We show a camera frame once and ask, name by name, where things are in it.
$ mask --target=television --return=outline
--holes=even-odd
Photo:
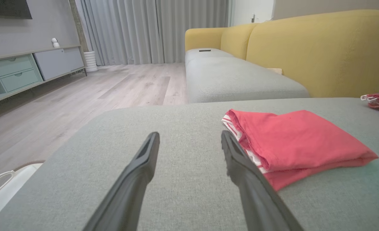
[[[0,18],[32,19],[26,0],[0,0]]]

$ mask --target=drawer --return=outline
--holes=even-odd
[[[7,92],[10,92],[31,83],[38,82],[38,78],[34,70],[29,70],[2,78],[1,82],[3,82]]]
[[[28,56],[0,60],[0,76],[20,72],[30,68],[32,68],[32,64]]]

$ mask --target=gray fabric upholstery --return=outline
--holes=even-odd
[[[200,52],[200,50],[211,50],[211,51]],[[234,56],[225,51],[221,51],[215,48],[191,49],[185,53],[185,66],[187,66],[191,60],[203,58],[203,57],[234,57]]]
[[[312,111],[379,156],[379,111],[358,98],[290,98],[109,111],[81,128],[0,212],[0,230],[82,230],[150,132],[157,167],[138,230],[247,230],[238,188],[226,175],[220,120],[231,108]],[[279,192],[308,231],[379,231],[379,159],[300,180]]]
[[[309,97],[294,80],[236,57],[197,58],[186,72],[191,103]]]

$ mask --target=gray curtain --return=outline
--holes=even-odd
[[[228,0],[82,0],[97,65],[180,63],[185,31],[226,27]]]

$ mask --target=sofa armrest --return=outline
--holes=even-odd
[[[185,32],[185,51],[196,48],[221,48],[225,28],[196,28]]]

